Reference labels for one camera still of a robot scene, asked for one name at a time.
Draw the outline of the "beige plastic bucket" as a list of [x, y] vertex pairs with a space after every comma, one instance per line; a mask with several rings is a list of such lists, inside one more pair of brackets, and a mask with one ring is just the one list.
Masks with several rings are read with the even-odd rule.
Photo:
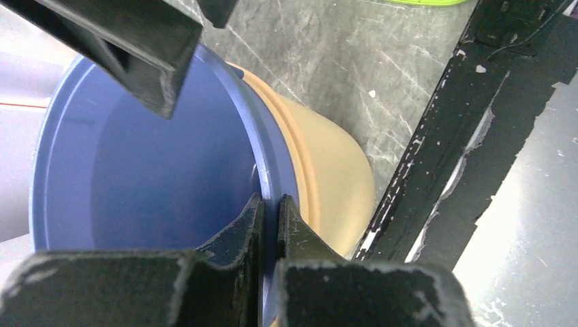
[[288, 195], [305, 223], [350, 258], [374, 205], [374, 177], [362, 148], [340, 126], [255, 74], [234, 64], [228, 70], [236, 86], [232, 100], [256, 160], [268, 250], [275, 250], [280, 202]]

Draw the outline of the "lime green plastic tub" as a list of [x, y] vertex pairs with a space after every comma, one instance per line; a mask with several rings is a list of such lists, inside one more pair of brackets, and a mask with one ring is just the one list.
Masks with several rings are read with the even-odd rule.
[[392, 3], [400, 3], [404, 5], [417, 5], [428, 7], [448, 7], [467, 2], [467, 0], [387, 0], [387, 1]]

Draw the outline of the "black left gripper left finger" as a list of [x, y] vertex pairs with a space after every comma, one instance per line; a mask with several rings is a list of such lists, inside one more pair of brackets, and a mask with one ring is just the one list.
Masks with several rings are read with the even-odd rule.
[[197, 249], [42, 251], [1, 291], [2, 326], [259, 326], [264, 203]]

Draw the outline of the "blue bucket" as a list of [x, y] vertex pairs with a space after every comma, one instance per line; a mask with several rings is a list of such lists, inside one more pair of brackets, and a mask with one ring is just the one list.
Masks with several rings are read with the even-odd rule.
[[[165, 119], [77, 58], [49, 105], [35, 157], [34, 254], [194, 250], [223, 230], [253, 195], [262, 198], [235, 91], [228, 64], [199, 45]], [[277, 314], [277, 242], [270, 252], [264, 224], [259, 326]]]

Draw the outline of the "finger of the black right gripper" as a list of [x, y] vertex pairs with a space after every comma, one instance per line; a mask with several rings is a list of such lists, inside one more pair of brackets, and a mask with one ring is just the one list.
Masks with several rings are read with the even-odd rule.
[[224, 29], [238, 0], [198, 0], [204, 17], [217, 29]]
[[90, 59], [150, 111], [169, 119], [202, 25], [165, 1], [2, 1]]

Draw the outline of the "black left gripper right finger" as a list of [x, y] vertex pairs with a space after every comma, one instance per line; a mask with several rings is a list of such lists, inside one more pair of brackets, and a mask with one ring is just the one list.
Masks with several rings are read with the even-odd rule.
[[279, 207], [274, 296], [277, 326], [473, 326], [455, 276], [437, 266], [350, 261], [302, 219]]

